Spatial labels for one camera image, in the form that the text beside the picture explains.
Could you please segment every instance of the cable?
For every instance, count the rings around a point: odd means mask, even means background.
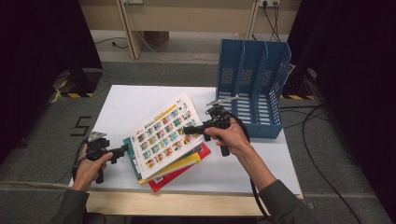
[[[277,30],[277,19],[279,18],[279,4],[277,2],[274,2],[274,7],[275,7],[275,30],[276,30],[276,36],[278,41],[280,41],[279,38],[279,31]]]
[[[306,113],[306,112],[300,111],[300,110],[281,110],[280,112],[296,112],[296,113],[306,114],[306,115],[309,114],[309,113]],[[327,112],[325,111],[325,112],[322,112],[322,113],[318,113],[318,114],[316,114],[316,115],[314,115],[314,116],[312,116],[312,117],[315,118],[315,119],[321,119],[321,120],[330,121],[331,119],[324,119],[324,118],[319,117],[319,115],[322,115],[322,114],[324,114],[324,113],[327,113]]]
[[[309,117],[311,117],[312,113],[314,113],[315,110],[317,110],[319,107],[321,107],[321,105],[318,105],[316,107],[314,107],[311,112],[309,112],[309,114],[305,117],[304,121],[303,121],[303,141],[304,141],[304,147],[306,150],[306,153],[309,156],[309,159],[312,161],[312,164],[315,166],[315,168],[317,169],[317,171],[319,172],[319,174],[321,175],[321,177],[324,179],[324,181],[326,181],[326,183],[332,188],[332,190],[338,195],[338,197],[341,199],[341,201],[343,201],[343,203],[346,205],[346,207],[349,209],[350,213],[352,213],[352,215],[354,216],[354,218],[356,218],[356,220],[358,221],[358,223],[361,223],[361,220],[358,218],[358,216],[356,215],[356,213],[353,211],[353,209],[350,207],[349,203],[344,199],[344,197],[340,194],[340,192],[338,192],[338,190],[332,185],[332,183],[330,183],[330,181],[324,176],[324,174],[320,171],[319,167],[317,166],[317,164],[315,163],[314,158],[311,155],[311,152],[308,148],[308,144],[306,143],[306,139],[305,139],[305,124],[308,121]]]
[[[270,26],[271,26],[271,29],[272,29],[272,31],[273,31],[270,40],[272,40],[272,37],[275,35],[275,40],[276,40],[276,41],[280,41],[279,36],[277,35],[277,33],[276,33],[275,29],[274,29],[274,26],[272,25],[270,19],[268,18],[267,12],[265,11],[265,9],[267,8],[267,4],[268,4],[267,1],[263,1],[263,2],[262,2],[262,9],[263,9],[263,11],[264,11],[265,17],[267,18],[267,20],[268,20],[268,22],[269,22],[269,24],[270,24]]]
[[[313,108],[320,105],[292,105],[292,106],[281,106],[279,109],[292,109],[292,108]]]
[[[237,118],[234,114],[232,114],[232,113],[230,113],[230,112],[227,112],[227,114],[228,114],[230,117],[232,117],[233,119],[235,119],[236,122],[239,124],[239,126],[241,126],[242,131],[244,132],[245,137],[246,137],[247,140],[250,142],[250,137],[249,137],[249,135],[248,135],[248,129],[247,129],[247,127],[245,126],[244,122],[242,122],[241,119]],[[262,207],[262,203],[260,202],[259,195],[258,195],[257,190],[256,190],[256,186],[254,185],[254,183],[253,183],[253,181],[251,180],[251,178],[250,178],[250,186],[251,186],[251,189],[252,189],[252,191],[253,191],[254,200],[256,201],[256,204],[259,206],[259,209],[260,209],[260,211],[262,212],[262,215],[264,216],[264,218],[269,218],[268,214],[265,212],[264,208]]]
[[[119,48],[119,49],[126,49],[126,48],[128,48],[128,45],[127,46],[125,46],[125,47],[120,47],[119,45],[117,45],[116,44],[116,42],[111,42],[111,44],[113,45],[113,47],[117,47],[117,48]]]
[[[108,38],[108,39],[104,39],[104,40],[95,42],[95,44],[100,44],[100,43],[103,43],[105,41],[112,40],[112,39],[126,39],[126,38],[125,37],[111,37],[111,38]]]
[[[56,101],[58,100],[59,97],[61,97],[61,92],[59,90],[56,90],[55,97],[53,98],[53,100],[49,101],[49,104],[56,103]]]
[[[326,112],[322,112],[322,113],[316,114],[315,116],[312,116],[312,117],[309,118],[309,119],[314,119],[314,118],[316,118],[318,115],[321,115],[321,114],[324,114],[324,113],[326,113]],[[285,130],[285,129],[288,129],[288,128],[291,128],[291,127],[294,127],[294,126],[297,126],[297,125],[300,125],[300,124],[304,124],[304,122],[302,121],[302,122],[299,122],[299,123],[291,124],[290,126],[286,126],[286,127],[284,127],[283,129]]]
[[[64,180],[64,178],[67,176],[67,174],[70,173],[70,171],[71,171],[72,169],[73,169],[73,166],[71,166],[66,172],[64,172],[64,175],[62,175],[61,178],[59,178],[57,181],[55,181],[55,183],[59,183],[59,182],[61,182],[62,180]]]
[[[134,24],[134,20],[132,19],[132,16],[130,16],[129,15],[130,13],[128,13],[128,7],[125,7],[125,8],[126,8],[126,13],[125,14],[129,18],[129,20],[127,20],[127,22],[130,21],[132,23],[132,25],[136,28],[136,25]],[[143,38],[142,35],[139,34],[138,31],[136,31],[135,33],[140,37],[140,39],[146,45],[146,47],[148,47],[148,49],[151,50],[151,52],[154,53],[155,57],[158,60],[160,60],[160,61],[165,61],[165,62],[171,62],[171,61],[196,61],[196,60],[198,60],[198,61],[207,61],[207,62],[218,62],[219,61],[219,59],[210,60],[210,59],[202,59],[202,58],[193,58],[193,59],[172,58],[172,59],[164,59],[164,58],[161,58],[160,56],[158,56],[157,52],[149,46],[149,44],[146,42],[145,38]]]
[[[107,90],[107,88],[109,88],[111,86],[111,81],[102,81],[102,82],[107,82],[107,85],[104,88],[102,88],[101,90],[96,88],[96,90],[99,91],[99,92],[103,92],[103,91]]]

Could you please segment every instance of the black cable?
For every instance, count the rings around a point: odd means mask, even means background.
[[[125,46],[125,47],[120,47],[119,45],[117,45],[116,44],[116,42],[111,42],[111,44],[113,45],[113,47],[117,47],[117,48],[119,48],[119,49],[126,49],[126,48],[128,48],[128,45],[127,46]]]
[[[291,105],[291,106],[281,106],[279,109],[291,109],[291,108],[313,108],[318,105]]]
[[[77,168],[77,166],[78,166],[79,152],[81,151],[82,146],[83,146],[87,141],[88,141],[88,137],[84,138],[84,140],[81,141],[81,143],[78,145],[78,149],[77,149],[77,151],[76,151],[76,155],[75,155],[75,158],[74,158],[74,160],[73,160],[73,166],[71,166],[69,169],[67,169],[67,171],[64,173],[64,175],[62,175],[62,177],[59,178],[55,183],[61,182],[73,168]]]
[[[103,43],[105,41],[112,40],[112,39],[126,39],[126,38],[125,37],[111,37],[111,38],[108,38],[108,39],[104,39],[104,40],[95,42],[95,44],[100,44],[100,43]]]
[[[277,4],[277,2],[274,2],[274,7],[275,7],[275,30],[276,30],[276,36],[277,36],[277,40],[280,41],[279,38],[279,31],[277,30],[277,19],[279,18],[279,5]]]
[[[276,32],[275,32],[274,26],[272,25],[270,19],[268,18],[267,12],[265,11],[266,8],[267,8],[267,1],[263,1],[263,2],[262,2],[262,9],[263,9],[263,11],[264,11],[265,17],[267,18],[267,20],[268,20],[268,22],[269,22],[269,24],[270,24],[270,26],[271,26],[271,29],[272,29],[272,31],[273,31],[273,34],[271,35],[271,39],[272,39],[273,35],[276,34]],[[280,41],[279,36],[277,36],[277,35],[275,36],[275,39],[276,39],[277,41]]]
[[[300,111],[300,110],[280,110],[280,112],[296,112],[296,113],[306,114],[306,115],[309,114],[307,112]],[[331,120],[331,119],[324,119],[324,118],[319,117],[319,115],[324,114],[324,113],[327,113],[327,112],[325,111],[325,112],[313,115],[312,118],[322,119],[322,120],[327,120],[327,121]]]
[[[350,207],[349,203],[344,199],[344,197],[340,194],[340,192],[338,192],[338,190],[332,185],[332,183],[330,183],[330,181],[324,176],[324,174],[320,171],[319,167],[317,166],[317,164],[314,161],[314,158],[311,155],[311,151],[308,148],[308,144],[306,143],[305,140],[305,124],[306,121],[311,117],[312,113],[314,113],[315,110],[317,110],[319,107],[321,107],[321,105],[316,106],[315,108],[313,108],[311,110],[311,112],[309,112],[309,114],[305,117],[304,121],[303,121],[303,141],[304,141],[304,147],[306,150],[306,153],[309,156],[309,159],[312,161],[312,164],[315,166],[315,168],[317,169],[317,171],[319,172],[319,174],[321,175],[321,177],[324,179],[324,181],[326,181],[326,183],[332,188],[332,190],[338,195],[338,197],[341,199],[341,201],[343,201],[343,203],[346,205],[346,207],[349,209],[350,213],[352,213],[352,215],[356,218],[356,220],[358,221],[358,223],[361,223],[361,220],[358,218],[358,216],[356,215],[356,213],[353,211],[353,209]]]
[[[99,90],[98,88],[96,88],[97,91],[99,92],[103,92],[105,90],[107,90],[107,88],[109,88],[111,86],[111,81],[102,81],[102,82],[107,82],[107,86],[105,86],[103,89]]]
[[[235,115],[233,115],[233,114],[230,113],[230,112],[228,112],[227,114],[230,115],[230,117],[232,117],[233,119],[235,119],[236,122],[238,122],[239,126],[241,126],[241,128],[242,128],[242,130],[243,130],[243,132],[244,132],[245,137],[246,137],[247,140],[250,142],[250,137],[249,137],[249,135],[248,135],[248,129],[247,129],[247,127],[245,126],[244,122],[242,122],[241,119],[237,118]],[[252,189],[252,191],[253,191],[254,200],[256,201],[256,204],[259,206],[259,209],[260,209],[260,211],[262,212],[262,215],[264,216],[264,218],[268,218],[269,216],[268,216],[268,214],[265,212],[264,208],[262,207],[262,203],[260,202],[259,195],[258,195],[257,190],[256,190],[256,186],[254,185],[254,183],[253,183],[253,181],[251,180],[251,178],[250,178],[250,186],[251,186],[251,189]]]
[[[300,124],[303,124],[303,123],[304,122],[302,121],[302,122],[298,122],[298,123],[295,123],[295,124],[291,124],[290,126],[283,127],[283,129],[285,130],[285,129],[288,129],[288,128],[291,128],[291,127],[294,127],[294,126],[297,126],[297,125],[300,125]]]

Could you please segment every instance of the sleeve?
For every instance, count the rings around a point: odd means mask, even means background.
[[[312,211],[280,180],[260,191],[259,196],[276,223],[318,223]]]
[[[85,191],[68,189],[64,193],[58,213],[49,223],[81,223],[89,196],[90,194]]]

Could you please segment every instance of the stack of books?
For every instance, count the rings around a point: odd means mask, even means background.
[[[139,183],[156,192],[209,155],[201,135],[183,133],[183,127],[202,124],[191,97],[182,93],[136,127],[124,144]]]

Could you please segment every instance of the power outlet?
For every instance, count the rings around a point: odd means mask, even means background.
[[[262,7],[263,2],[264,0],[260,0],[259,7]],[[275,3],[277,3],[278,6],[280,4],[280,0],[266,0],[266,2],[267,2],[267,7],[275,7]]]

